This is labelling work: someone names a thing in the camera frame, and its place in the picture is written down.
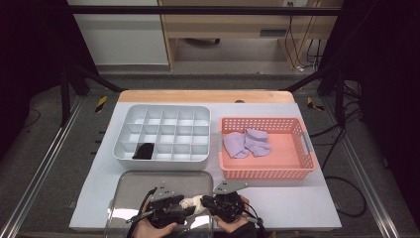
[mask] black object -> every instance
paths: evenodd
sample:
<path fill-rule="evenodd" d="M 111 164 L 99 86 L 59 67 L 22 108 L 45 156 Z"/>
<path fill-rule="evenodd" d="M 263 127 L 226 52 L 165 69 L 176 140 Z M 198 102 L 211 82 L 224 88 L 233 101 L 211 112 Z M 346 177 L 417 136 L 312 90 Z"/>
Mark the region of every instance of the black object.
<path fill-rule="evenodd" d="M 173 222 L 184 224 L 186 217 L 194 214 L 195 206 L 182 209 L 179 203 L 183 199 L 183 195 L 177 195 L 149 202 L 146 212 L 153 210 L 155 212 L 148 216 L 148 221 L 155 228 L 163 228 Z"/>
<path fill-rule="evenodd" d="M 212 215 L 219 216 L 227 223 L 236 221 L 245 211 L 245 205 L 235 191 L 228 194 L 217 194 L 214 197 L 203 195 L 201 204 L 209 209 Z"/>
<path fill-rule="evenodd" d="M 290 8 L 243 6 L 46 6 L 46 11 L 71 14 L 142 14 L 142 15 L 293 15 L 340 16 L 353 15 L 358 10 L 341 8 Z"/>
<path fill-rule="evenodd" d="M 150 160 L 154 153 L 154 143 L 139 144 L 136 150 L 136 154 L 133 156 L 134 160 Z"/>

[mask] sock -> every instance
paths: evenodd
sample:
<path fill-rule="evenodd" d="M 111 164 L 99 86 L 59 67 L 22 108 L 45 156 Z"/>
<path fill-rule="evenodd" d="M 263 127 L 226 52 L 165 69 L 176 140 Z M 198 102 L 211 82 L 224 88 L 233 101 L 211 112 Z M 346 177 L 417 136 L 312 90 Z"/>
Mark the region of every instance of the sock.
<path fill-rule="evenodd" d="M 265 131 L 246 129 L 245 148 L 250 150 L 255 157 L 263 157 L 271 152 L 271 146 L 266 142 L 268 133 Z"/>
<path fill-rule="evenodd" d="M 223 145 L 231 158 L 242 159 L 248 156 L 245 145 L 245 135 L 239 132 L 232 132 L 223 138 Z"/>

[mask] gray floor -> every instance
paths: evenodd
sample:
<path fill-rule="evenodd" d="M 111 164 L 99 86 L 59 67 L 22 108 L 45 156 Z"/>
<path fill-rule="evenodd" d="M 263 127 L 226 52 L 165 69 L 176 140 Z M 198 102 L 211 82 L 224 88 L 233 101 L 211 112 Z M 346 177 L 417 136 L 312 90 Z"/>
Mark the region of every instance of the gray floor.
<path fill-rule="evenodd" d="M 173 71 L 145 71 L 143 75 L 107 73 L 104 77 L 130 89 L 277 90 L 312 72 L 312 67 L 305 68 L 304 72 L 290 71 L 284 57 L 272 52 L 279 52 L 276 40 L 222 40 L 219 45 L 213 45 L 211 41 L 185 40 L 180 42 Z M 80 234 L 68 228 L 73 212 L 71 202 L 77 201 L 118 99 L 118 94 L 94 82 L 89 81 L 89 84 L 92 90 L 87 97 L 81 98 L 80 112 L 60 146 L 43 185 L 36 191 L 37 197 L 30 204 L 27 213 L 21 214 L 25 220 L 18 224 L 19 237 L 101 237 L 101 232 Z M 309 134 L 320 132 L 335 123 L 328 110 L 308 108 L 308 96 L 311 96 L 315 105 L 327 108 L 332 101 L 333 95 L 331 98 L 318 97 L 314 91 L 316 85 L 317 82 L 311 83 L 294 93 Z M 108 96 L 107 102 L 101 113 L 95 113 L 98 100 L 103 95 Z M 74 94 L 71 98 L 72 102 L 79 100 Z M 31 108 L 34 111 L 31 111 L 27 123 L 35 123 L 22 129 L 13 147 L 1 161 L 1 225 L 7 224 L 15 207 L 20 204 L 21 197 L 59 131 L 59 88 L 55 87 L 35 96 Z M 354 109 L 357 109 L 357 105 L 351 104 L 348 112 Z M 361 115 L 357 114 L 354 120 L 347 123 L 346 138 L 351 142 L 357 159 L 366 170 L 379 201 L 396 228 L 396 234 L 400 237 L 420 237 L 391 171 L 383 166 L 380 150 L 366 125 L 359 120 L 359 116 Z M 320 164 L 324 162 L 331 148 L 326 144 L 331 144 L 337 135 L 337 131 L 333 130 L 312 139 Z M 358 172 L 352 167 L 352 155 L 349 155 L 345 142 L 341 140 L 334 149 L 324 175 L 339 176 L 361 187 Z M 338 180 L 328 179 L 327 184 L 333 199 L 340 203 L 344 211 L 357 213 L 362 209 L 362 199 L 355 189 Z M 381 217 L 377 217 L 374 208 L 374 205 L 370 204 L 367 212 L 357 218 L 339 214 L 342 229 L 330 232 L 282 230 L 276 233 L 278 237 L 387 237 L 380 230 Z"/>

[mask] white wall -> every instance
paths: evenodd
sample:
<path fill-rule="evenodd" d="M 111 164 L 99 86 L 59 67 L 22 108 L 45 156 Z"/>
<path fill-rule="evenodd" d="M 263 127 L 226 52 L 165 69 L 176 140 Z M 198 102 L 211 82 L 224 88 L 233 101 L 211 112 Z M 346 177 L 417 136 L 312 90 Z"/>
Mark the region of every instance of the white wall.
<path fill-rule="evenodd" d="M 69 5 L 156 6 L 157 0 L 68 0 Z M 97 65 L 168 65 L 158 15 L 74 15 Z"/>

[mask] plastic basket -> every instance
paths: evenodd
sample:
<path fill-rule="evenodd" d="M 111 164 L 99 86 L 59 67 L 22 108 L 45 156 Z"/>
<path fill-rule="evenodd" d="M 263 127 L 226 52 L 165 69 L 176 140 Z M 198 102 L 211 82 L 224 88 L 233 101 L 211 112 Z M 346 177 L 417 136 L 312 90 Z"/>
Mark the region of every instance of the plastic basket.
<path fill-rule="evenodd" d="M 264 157 L 249 153 L 246 158 L 232 159 L 222 141 L 219 161 L 225 179 L 304 179 L 315 170 L 315 153 L 300 119 L 224 117 L 219 122 L 222 140 L 246 129 L 266 131 L 271 152 Z"/>

